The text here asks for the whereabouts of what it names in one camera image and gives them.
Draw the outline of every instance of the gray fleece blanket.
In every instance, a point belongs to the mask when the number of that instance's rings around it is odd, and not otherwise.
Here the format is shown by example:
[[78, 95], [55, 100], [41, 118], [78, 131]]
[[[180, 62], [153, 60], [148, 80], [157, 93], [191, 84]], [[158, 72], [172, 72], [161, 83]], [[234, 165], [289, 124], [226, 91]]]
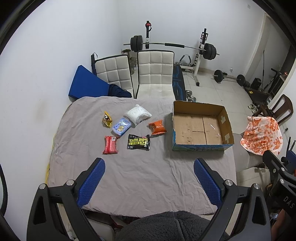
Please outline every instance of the gray fleece blanket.
[[[114, 126], [128, 110], [139, 104], [152, 117], [132, 126], [117, 140], [118, 154], [103, 155], [105, 136], [113, 136], [102, 123], [104, 111]], [[48, 185], [63, 185], [76, 179], [100, 157], [106, 171], [85, 209], [131, 217], [146, 217], [166, 211], [185, 210], [197, 215], [217, 209], [199, 184], [193, 163], [204, 158], [223, 179], [236, 183], [232, 147], [226, 151], [172, 151], [172, 107], [169, 99], [117, 98], [102, 96], [76, 100], [59, 125], [50, 157]], [[148, 123], [163, 120], [167, 132], [151, 137], [150, 150], [127, 149], [128, 135], [151, 134]]]
[[[198, 240], [209, 220], [186, 212], [165, 212], [133, 221], [123, 228], [115, 241], [192, 241]], [[221, 240], [227, 240], [224, 233]]]

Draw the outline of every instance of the speaker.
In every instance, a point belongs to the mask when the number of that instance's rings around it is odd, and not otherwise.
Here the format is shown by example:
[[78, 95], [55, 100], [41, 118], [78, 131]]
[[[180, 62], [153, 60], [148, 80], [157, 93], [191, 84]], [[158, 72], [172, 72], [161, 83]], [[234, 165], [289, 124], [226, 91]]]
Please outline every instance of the speaker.
[[259, 90], [261, 84], [262, 84], [261, 79], [255, 78], [254, 81], [253, 81], [253, 83], [251, 84], [251, 89], [253, 89], [253, 90]]

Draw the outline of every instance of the open cardboard box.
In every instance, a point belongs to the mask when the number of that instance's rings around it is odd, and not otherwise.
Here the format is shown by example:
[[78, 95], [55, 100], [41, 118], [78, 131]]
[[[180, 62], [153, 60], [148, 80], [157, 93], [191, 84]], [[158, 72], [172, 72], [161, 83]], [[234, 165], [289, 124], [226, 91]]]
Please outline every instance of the open cardboard box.
[[234, 144], [224, 106], [174, 101], [173, 150], [226, 150]]

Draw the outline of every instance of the red package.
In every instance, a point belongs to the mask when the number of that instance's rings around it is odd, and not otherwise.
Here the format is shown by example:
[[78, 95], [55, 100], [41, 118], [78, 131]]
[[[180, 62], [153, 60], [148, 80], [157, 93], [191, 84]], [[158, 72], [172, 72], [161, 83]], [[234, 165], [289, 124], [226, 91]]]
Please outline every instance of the red package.
[[116, 150], [117, 137], [105, 136], [106, 146], [103, 154], [114, 154], [118, 153]]
[[152, 135], [158, 135], [166, 132], [166, 129], [163, 127], [163, 120], [158, 120], [148, 125], [152, 126], [153, 132]]

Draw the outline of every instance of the dumbbell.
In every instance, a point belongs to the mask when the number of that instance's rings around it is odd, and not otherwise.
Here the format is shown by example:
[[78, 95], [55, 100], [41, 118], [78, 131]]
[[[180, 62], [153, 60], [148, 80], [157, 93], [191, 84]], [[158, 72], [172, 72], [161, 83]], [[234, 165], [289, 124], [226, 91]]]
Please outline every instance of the dumbbell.
[[188, 101], [189, 102], [196, 102], [196, 98], [191, 97], [191, 96], [192, 96], [192, 91], [186, 90], [186, 97], [187, 97]]

